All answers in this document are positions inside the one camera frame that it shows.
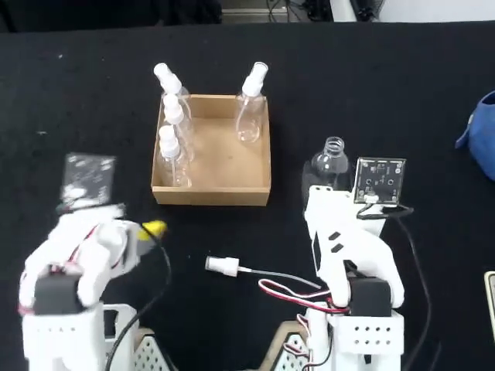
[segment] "wire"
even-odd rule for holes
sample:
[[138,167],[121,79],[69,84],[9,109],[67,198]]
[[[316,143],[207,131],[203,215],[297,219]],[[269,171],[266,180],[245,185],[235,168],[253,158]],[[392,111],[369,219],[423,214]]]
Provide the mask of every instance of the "wire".
[[[308,298],[316,298],[318,296],[323,296],[323,295],[329,295],[329,290],[325,291],[317,291],[312,294],[297,294],[294,291],[292,291],[290,288],[287,288],[283,284],[279,284],[275,281],[269,280],[267,278],[263,278],[258,281],[258,286],[262,291],[264,291],[266,294],[269,294],[275,298],[282,299],[285,301],[290,301],[292,303],[296,303],[299,305],[302,305],[303,307],[307,308],[312,308],[317,311],[323,311],[325,313],[330,313],[330,314],[345,314],[349,311],[348,308],[329,308],[327,305],[321,305],[314,303],[312,301],[306,300]],[[276,288],[280,288],[283,291],[288,292],[289,294],[283,294],[279,291],[274,290],[273,288],[270,288],[269,286],[275,286]],[[326,301],[330,304],[333,305],[332,299],[331,298],[326,298]]]
[[411,215],[415,211],[412,207],[397,205],[397,207],[395,208],[384,207],[385,213],[363,215],[363,213],[365,211],[368,211],[372,206],[374,206],[373,203],[368,203],[365,207],[363,207],[363,209],[357,212],[356,218],[358,218],[359,220],[383,220],[383,219],[392,219],[392,218],[398,219],[398,218],[402,218],[403,216]]
[[268,9],[268,21],[273,22],[273,15],[270,13],[270,0],[265,0],[266,9]]
[[280,2],[281,0],[277,0],[273,6],[269,6],[268,4],[268,0],[267,0],[267,7],[268,7],[268,19],[270,19],[270,22],[274,22],[274,23],[278,23],[277,22],[277,19],[275,18],[275,16],[273,15],[273,9],[275,9],[275,7],[278,5],[278,3]]
[[257,269],[250,269],[250,268],[246,268],[246,267],[239,267],[237,270],[240,272],[244,272],[244,273],[260,274],[263,276],[275,276],[275,277],[288,278],[288,279],[291,279],[294,281],[302,282],[303,284],[307,284],[308,286],[312,286],[318,290],[322,288],[319,284],[314,284],[311,281],[305,280],[304,278],[300,278],[297,276],[293,276],[292,274],[270,272],[270,271],[259,271]]
[[410,245],[411,251],[412,251],[412,256],[415,260],[416,269],[418,270],[419,280],[421,281],[421,285],[422,285],[423,291],[425,293],[426,305],[427,305],[425,327],[423,328],[423,331],[422,331],[422,333],[418,339],[418,342],[416,343],[415,347],[411,351],[411,354],[408,357],[408,360],[406,361],[404,368],[402,369],[403,371],[409,371],[412,367],[412,364],[416,360],[416,357],[418,356],[419,350],[421,349],[421,347],[425,343],[426,335],[428,334],[428,330],[429,330],[430,324],[432,322],[432,299],[430,297],[428,286],[426,284],[425,275],[423,273],[423,270],[421,268],[421,264],[419,262],[418,253],[416,251],[415,242],[412,239],[412,235],[409,232],[408,228],[405,226],[405,224],[402,222],[402,220],[400,220],[399,218],[394,218],[394,220],[397,222],[397,224],[399,225],[401,230],[404,232],[405,236],[408,238],[408,242],[409,242],[409,245]]
[[435,351],[435,355],[433,356],[432,363],[430,364],[430,368],[428,369],[429,371],[435,371],[436,363],[439,361],[441,352],[442,352],[442,343],[439,342],[439,344],[436,347],[436,351]]
[[293,4],[293,3],[292,2],[287,2],[287,16],[288,16],[288,11],[290,10],[292,12],[292,14],[295,15],[295,17],[297,18],[297,20],[299,22],[302,22],[301,17],[299,17],[299,14],[297,14],[297,12],[294,11],[294,8],[291,7],[291,4]]
[[165,279],[165,284],[162,288],[162,290],[155,295],[152,300],[148,302],[140,311],[138,311],[134,317],[132,317],[131,321],[122,329],[121,333],[118,335],[118,337],[115,339],[114,345],[111,348],[110,354],[108,355],[107,358],[107,363],[105,365],[104,371],[110,371],[111,368],[111,363],[114,360],[115,353],[117,352],[118,346],[121,344],[122,340],[124,339],[125,335],[128,333],[129,329],[159,300],[162,298],[162,296],[165,294],[168,286],[172,283],[172,266],[170,264],[170,258],[169,255],[167,254],[162,241],[157,238],[153,233],[149,231],[148,228],[146,228],[142,223],[141,223],[141,228],[150,236],[150,238],[155,242],[156,246],[159,247],[159,249],[163,252],[163,258],[165,260],[165,264],[167,266],[167,275]]
[[301,371],[305,371],[309,367],[320,367],[323,366],[325,363],[327,363],[328,360],[330,359],[330,355],[332,354],[332,347],[333,347],[333,331],[332,331],[332,335],[330,336],[328,354],[326,355],[325,359],[320,363],[308,362],[302,367]]

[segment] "white 3d-printed part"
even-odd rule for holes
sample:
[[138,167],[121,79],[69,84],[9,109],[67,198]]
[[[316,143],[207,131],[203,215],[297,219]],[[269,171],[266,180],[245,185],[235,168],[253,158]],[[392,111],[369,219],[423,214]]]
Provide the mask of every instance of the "white 3d-printed part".
[[135,371],[173,371],[165,361],[153,336],[145,336],[134,352]]
[[[290,335],[286,343],[299,349],[301,352],[308,352],[308,348],[299,334]],[[281,352],[273,368],[274,371],[301,371],[302,367],[308,362],[308,359],[305,357],[296,357],[283,348],[280,348],[280,350]]]

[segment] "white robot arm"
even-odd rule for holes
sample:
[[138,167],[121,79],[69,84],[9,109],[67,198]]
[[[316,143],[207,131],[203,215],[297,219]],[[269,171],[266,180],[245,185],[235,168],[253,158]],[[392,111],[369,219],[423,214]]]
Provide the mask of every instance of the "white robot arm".
[[[328,285],[336,307],[352,307],[356,293],[351,290],[347,270],[352,265],[355,273],[388,284],[390,306],[388,315],[383,316],[325,314],[309,308],[307,346],[317,365],[313,370],[399,371],[404,319],[391,309],[402,305],[404,286],[391,248],[379,237],[384,220],[359,220],[357,214],[363,206],[354,204],[351,196],[322,186],[309,191],[305,218],[316,274]],[[381,209],[375,205],[367,213],[381,213]]]
[[[155,244],[139,224],[117,219],[123,214],[120,206],[102,206],[63,215],[26,259],[19,313],[29,369],[102,370],[101,295],[112,278],[131,271]],[[160,237],[166,225],[145,227]]]

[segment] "white wall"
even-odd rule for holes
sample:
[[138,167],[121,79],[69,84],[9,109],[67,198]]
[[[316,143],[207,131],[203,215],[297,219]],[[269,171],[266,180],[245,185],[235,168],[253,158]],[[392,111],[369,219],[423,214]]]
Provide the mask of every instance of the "white wall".
[[455,22],[495,19],[495,0],[384,0],[380,22]]

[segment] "clear plastic bottle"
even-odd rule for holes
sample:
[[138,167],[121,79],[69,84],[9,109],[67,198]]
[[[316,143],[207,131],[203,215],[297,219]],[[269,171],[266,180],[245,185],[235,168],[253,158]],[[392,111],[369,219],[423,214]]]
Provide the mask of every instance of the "clear plastic bottle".
[[158,63],[153,69],[153,73],[158,78],[160,85],[162,86],[162,99],[166,94],[176,95],[179,99],[180,105],[183,106],[184,112],[187,113],[187,117],[192,120],[193,114],[191,112],[191,106],[189,105],[189,99],[191,96],[177,75],[175,75],[165,63]]
[[159,153],[157,158],[160,179],[164,186],[190,187],[189,159],[180,148],[179,141],[170,125],[159,130]]
[[236,96],[235,130],[240,141],[252,143],[260,137],[266,104],[261,88],[267,72],[266,64],[256,62],[244,81],[241,93]]
[[344,152],[344,141],[339,137],[329,137],[321,152],[304,164],[302,170],[302,199],[304,208],[309,198],[311,186],[332,187],[334,191],[350,191],[352,179],[349,159]]
[[330,137],[325,141],[323,150],[313,156],[311,167],[325,186],[334,191],[349,190],[349,159],[345,154],[344,142],[339,137]]
[[166,94],[163,97],[163,112],[165,114],[164,125],[173,126],[181,147],[187,153],[189,161],[192,161],[195,155],[193,123],[184,114],[176,95]]

